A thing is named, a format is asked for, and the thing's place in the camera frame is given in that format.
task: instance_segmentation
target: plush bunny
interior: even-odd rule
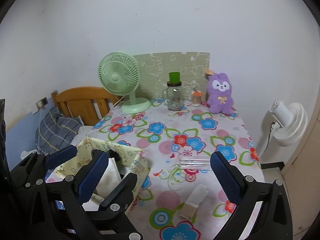
[[[208,105],[210,113],[227,115],[232,113],[232,86],[225,73],[217,74],[212,72],[212,75],[209,75],[207,92],[209,94]]]

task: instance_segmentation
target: power outlet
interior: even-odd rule
[[[43,106],[42,101],[36,102],[36,106],[38,107],[38,110]]]
[[[42,105],[43,105],[43,106],[46,106],[46,105],[48,104],[47,98],[41,99],[41,102],[42,102]]]

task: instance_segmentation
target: pillow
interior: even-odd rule
[[[66,117],[56,106],[51,108],[36,131],[36,146],[39,153],[51,154],[67,147],[81,126],[76,118]]]

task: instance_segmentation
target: wooden bed headboard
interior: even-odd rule
[[[102,117],[110,111],[107,99],[110,99],[113,105],[118,100],[104,88],[97,87],[71,88],[59,94],[53,92],[51,95],[60,112],[68,117],[81,116],[85,125],[95,125],[100,121],[93,100],[96,100]]]

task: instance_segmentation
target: yellow bow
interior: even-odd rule
[[[218,100],[221,100],[221,104],[225,104],[225,100],[227,100],[227,97],[218,97]]]

